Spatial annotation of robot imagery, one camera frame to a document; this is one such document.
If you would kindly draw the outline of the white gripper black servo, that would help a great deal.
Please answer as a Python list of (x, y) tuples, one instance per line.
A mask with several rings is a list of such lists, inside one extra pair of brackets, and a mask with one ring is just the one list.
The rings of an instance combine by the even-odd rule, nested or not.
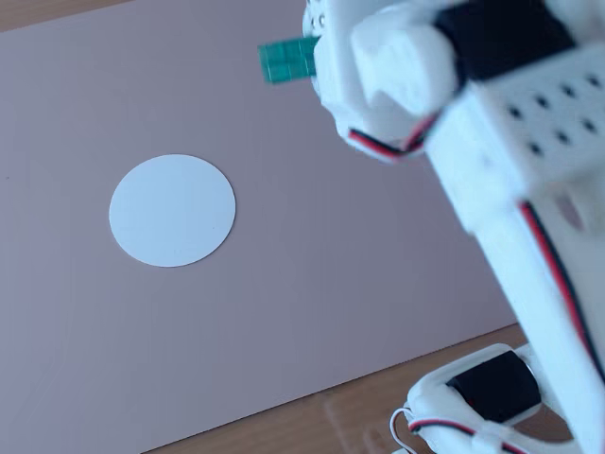
[(368, 104), (351, 46), (351, 32), (366, 17), (390, 1), (305, 0), (302, 35), (317, 37), (316, 75), (312, 78), (321, 105), (334, 118), (337, 133), (346, 139), (358, 130), (383, 142), (402, 139), (411, 130), (411, 117), (386, 97)]

